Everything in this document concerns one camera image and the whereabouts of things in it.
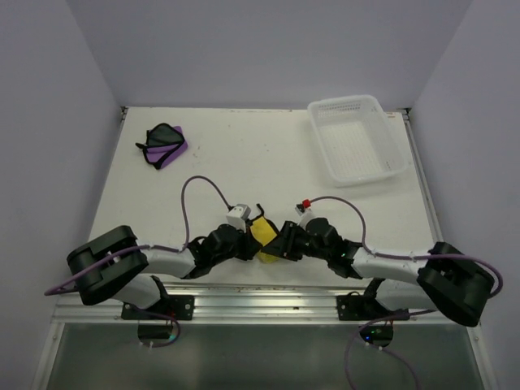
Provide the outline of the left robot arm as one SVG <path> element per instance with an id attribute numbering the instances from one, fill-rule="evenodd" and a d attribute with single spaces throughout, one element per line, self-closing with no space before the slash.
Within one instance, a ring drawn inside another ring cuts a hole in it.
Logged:
<path id="1" fill-rule="evenodd" d="M 158 275 L 194 280 L 229 259 L 249 261 L 262 248 L 249 229 L 221 224 L 183 250 L 143 245 L 122 225 L 73 250 L 67 256 L 72 283 L 84 305 L 109 299 L 129 303 L 151 319 L 160 319 L 169 300 Z"/>

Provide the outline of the purple grey towel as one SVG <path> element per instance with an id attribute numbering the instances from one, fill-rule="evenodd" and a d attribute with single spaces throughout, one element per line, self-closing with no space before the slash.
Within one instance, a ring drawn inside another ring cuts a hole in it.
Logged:
<path id="1" fill-rule="evenodd" d="M 181 126 L 160 123 L 146 131 L 144 143 L 136 143 L 144 160 L 160 171 L 172 163 L 189 147 Z"/>

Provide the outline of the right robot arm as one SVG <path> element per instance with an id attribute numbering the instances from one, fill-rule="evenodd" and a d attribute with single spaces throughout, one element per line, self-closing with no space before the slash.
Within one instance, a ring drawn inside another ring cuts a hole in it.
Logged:
<path id="1" fill-rule="evenodd" d="M 291 261 L 321 259 L 340 277 L 368 280 L 363 294 L 340 299 L 343 320 L 409 317 L 414 310 L 437 310 L 455 323 L 474 327 L 494 287 L 488 271 L 450 245 L 438 242 L 416 260 L 385 258 L 342 238 L 325 218 L 311 219 L 304 226 L 285 222 L 263 251 Z"/>

